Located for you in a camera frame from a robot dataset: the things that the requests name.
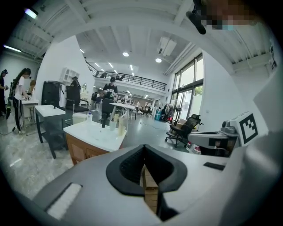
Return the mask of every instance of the glass window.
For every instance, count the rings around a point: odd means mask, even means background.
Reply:
[[[203,59],[196,63],[196,81],[203,79]]]
[[[203,98],[203,86],[195,88],[195,94],[193,97],[193,102],[191,104],[190,117],[192,114],[199,114],[200,104],[202,103]]]
[[[194,64],[189,66],[188,69],[182,71],[180,87],[188,85],[192,82],[194,82]]]
[[[179,73],[179,74],[177,75],[177,77],[176,77],[176,83],[175,83],[175,86],[174,86],[174,89],[173,89],[173,90],[178,89],[179,79],[180,79],[180,73]]]
[[[186,120],[191,101],[191,90],[185,92],[180,118]]]
[[[180,108],[180,107],[181,107],[181,102],[182,102],[183,94],[184,94],[184,93],[179,93],[179,94],[178,94],[177,103],[176,103],[176,108]],[[176,116],[177,116],[177,112],[176,112],[176,110],[175,110],[174,116],[173,116],[173,120],[176,120]]]

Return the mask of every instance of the black padded opening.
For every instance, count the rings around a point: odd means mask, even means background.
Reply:
[[[140,145],[110,162],[106,176],[120,193],[144,197],[139,185],[144,165],[158,184],[157,215],[163,221],[175,216],[178,212],[167,206],[163,193],[178,190],[187,177],[187,167],[178,159],[149,145]]]

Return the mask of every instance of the white counter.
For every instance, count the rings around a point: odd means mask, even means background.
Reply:
[[[59,108],[54,108],[53,105],[36,105],[35,109],[42,115],[42,117],[66,114],[65,111]]]
[[[64,128],[64,131],[71,136],[88,143],[92,146],[100,148],[105,151],[116,151],[120,148],[126,131],[122,136],[118,136],[118,129],[110,130],[109,126],[101,127],[100,123],[80,122]]]

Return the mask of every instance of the white shirt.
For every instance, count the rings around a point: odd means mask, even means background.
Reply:
[[[23,85],[24,85],[24,80],[25,78],[23,76],[21,76],[21,78],[19,79],[19,83],[16,86],[16,90],[15,90],[15,98],[17,100],[21,100],[22,99],[22,94],[23,94]]]

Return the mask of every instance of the bottle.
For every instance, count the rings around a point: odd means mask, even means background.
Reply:
[[[92,112],[89,111],[89,112],[88,112],[87,122],[91,122],[91,121],[92,121]]]

